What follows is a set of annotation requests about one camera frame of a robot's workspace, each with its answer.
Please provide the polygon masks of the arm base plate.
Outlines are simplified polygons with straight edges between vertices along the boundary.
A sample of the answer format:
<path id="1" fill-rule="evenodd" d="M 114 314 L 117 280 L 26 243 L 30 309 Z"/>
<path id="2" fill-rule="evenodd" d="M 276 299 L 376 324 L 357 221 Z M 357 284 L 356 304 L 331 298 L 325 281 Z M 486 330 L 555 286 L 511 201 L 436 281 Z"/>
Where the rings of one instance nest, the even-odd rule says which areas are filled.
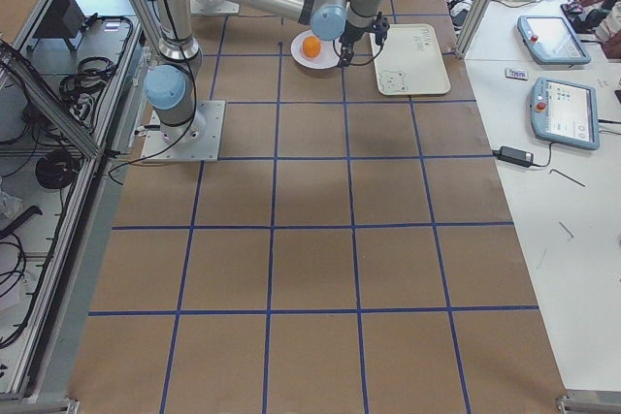
<path id="1" fill-rule="evenodd" d="M 166 139 L 169 128 L 147 130 L 141 156 L 146 163 L 156 162 L 215 162 L 218 159 L 225 114 L 223 100 L 200 101 L 197 116 L 190 130 L 179 143 L 173 144 L 177 134 Z"/>
<path id="2" fill-rule="evenodd" d="M 226 0 L 190 0 L 193 16 L 237 16 L 240 5 Z"/>

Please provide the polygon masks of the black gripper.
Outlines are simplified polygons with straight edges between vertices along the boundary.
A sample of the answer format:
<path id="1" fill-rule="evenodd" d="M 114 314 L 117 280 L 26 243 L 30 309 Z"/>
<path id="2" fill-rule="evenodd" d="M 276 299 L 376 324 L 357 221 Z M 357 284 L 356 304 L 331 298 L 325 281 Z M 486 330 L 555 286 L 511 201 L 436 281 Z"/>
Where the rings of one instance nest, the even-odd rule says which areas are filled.
<path id="1" fill-rule="evenodd" d="M 339 37 L 339 68 L 346 68 L 353 59 L 354 45 L 362 39 L 365 34 L 375 36 L 375 44 L 383 46 L 388 30 L 390 28 L 388 19 L 378 12 L 370 16 L 361 16 L 354 11 L 346 13 L 344 32 Z"/>

